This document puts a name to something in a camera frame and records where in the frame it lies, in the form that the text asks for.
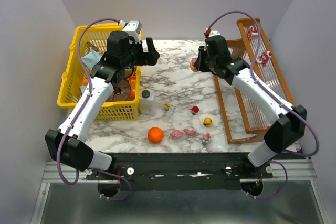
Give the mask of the red white bear toy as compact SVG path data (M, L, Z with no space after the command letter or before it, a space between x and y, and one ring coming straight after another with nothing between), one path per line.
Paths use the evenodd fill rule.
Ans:
M251 26L249 26L248 30L247 30L247 37L249 39L251 38L257 38L259 36L259 32L258 32L258 25L253 24Z

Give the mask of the white bottle black cap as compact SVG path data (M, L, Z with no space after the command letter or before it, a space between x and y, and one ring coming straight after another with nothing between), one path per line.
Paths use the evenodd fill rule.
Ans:
M141 114L156 115L156 96L153 90L144 89L139 97L139 109Z

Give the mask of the pink strawberry bear toy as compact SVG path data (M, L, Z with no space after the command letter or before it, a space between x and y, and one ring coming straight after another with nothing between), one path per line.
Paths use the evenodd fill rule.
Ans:
M273 56L272 52L266 50L257 58L256 62L259 65L265 67L272 56Z

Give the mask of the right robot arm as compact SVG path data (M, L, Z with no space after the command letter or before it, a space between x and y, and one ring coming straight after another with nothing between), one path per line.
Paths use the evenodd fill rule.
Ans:
M307 110L282 99L254 74L244 59L232 58L227 41L220 33L211 33L205 38L194 67L201 72L211 72L248 96L270 123L263 142L247 155L247 167L261 167L304 136Z

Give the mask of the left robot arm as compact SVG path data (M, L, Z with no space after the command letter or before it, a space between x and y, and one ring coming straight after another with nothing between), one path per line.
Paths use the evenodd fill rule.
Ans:
M79 171L113 167L112 156L94 151L85 141L101 107L112 95L125 71L132 66L153 66L160 55L152 38L146 38L147 51L126 31L113 31L107 39L107 50L94 65L85 94L57 130L48 130L46 144L53 160Z

